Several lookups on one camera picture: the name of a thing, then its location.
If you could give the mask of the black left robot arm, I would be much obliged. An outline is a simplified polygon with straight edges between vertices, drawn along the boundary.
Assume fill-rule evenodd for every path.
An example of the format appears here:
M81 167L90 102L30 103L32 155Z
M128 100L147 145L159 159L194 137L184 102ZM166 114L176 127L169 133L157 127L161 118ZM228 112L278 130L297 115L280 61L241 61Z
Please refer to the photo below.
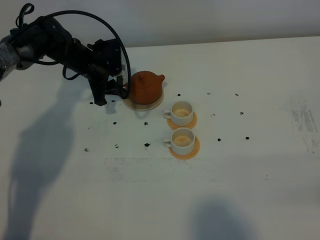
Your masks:
M33 64L63 66L62 75L72 81L79 76L89 82L94 103L106 105L106 95L122 99L129 96L124 88L122 46L119 38L97 40L94 44L83 45L65 30L53 17L38 18L18 37L14 34L0 41L0 78L6 78L14 70L26 70Z

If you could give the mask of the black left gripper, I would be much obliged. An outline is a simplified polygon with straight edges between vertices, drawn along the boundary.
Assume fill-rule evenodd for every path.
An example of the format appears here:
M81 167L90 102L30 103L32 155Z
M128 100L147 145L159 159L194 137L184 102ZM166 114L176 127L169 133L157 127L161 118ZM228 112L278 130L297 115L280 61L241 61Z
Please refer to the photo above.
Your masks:
M83 45L77 38L72 43L73 79L82 76L88 79L94 103L107 104L105 95L127 97L122 71L122 50L117 39L99 39L94 44Z

